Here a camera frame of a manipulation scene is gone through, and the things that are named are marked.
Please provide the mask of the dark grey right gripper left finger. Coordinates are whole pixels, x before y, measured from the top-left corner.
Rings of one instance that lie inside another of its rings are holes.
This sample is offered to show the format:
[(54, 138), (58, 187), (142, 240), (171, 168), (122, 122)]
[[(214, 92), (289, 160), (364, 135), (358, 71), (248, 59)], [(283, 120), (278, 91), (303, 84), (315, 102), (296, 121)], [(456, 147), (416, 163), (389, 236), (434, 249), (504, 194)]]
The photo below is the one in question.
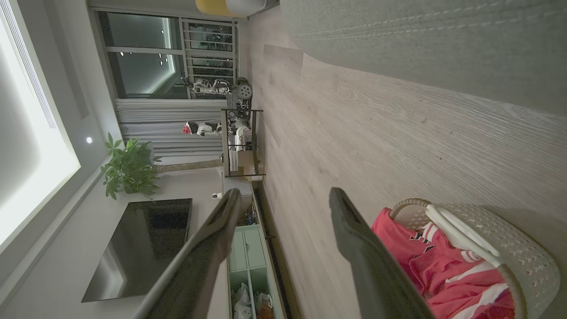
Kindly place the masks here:
[(231, 252), (240, 205), (237, 188), (222, 196), (144, 297), (135, 319), (207, 317), (219, 268)]

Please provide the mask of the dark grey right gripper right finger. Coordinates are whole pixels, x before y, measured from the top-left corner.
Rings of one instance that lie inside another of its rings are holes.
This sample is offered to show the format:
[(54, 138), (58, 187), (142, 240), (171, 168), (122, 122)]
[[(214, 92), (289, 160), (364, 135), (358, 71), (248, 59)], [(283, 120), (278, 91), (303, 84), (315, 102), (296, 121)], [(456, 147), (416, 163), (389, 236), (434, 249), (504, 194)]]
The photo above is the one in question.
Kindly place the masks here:
[(343, 189), (331, 188), (329, 206), (338, 250), (352, 269), (361, 317), (432, 319), (426, 301)]

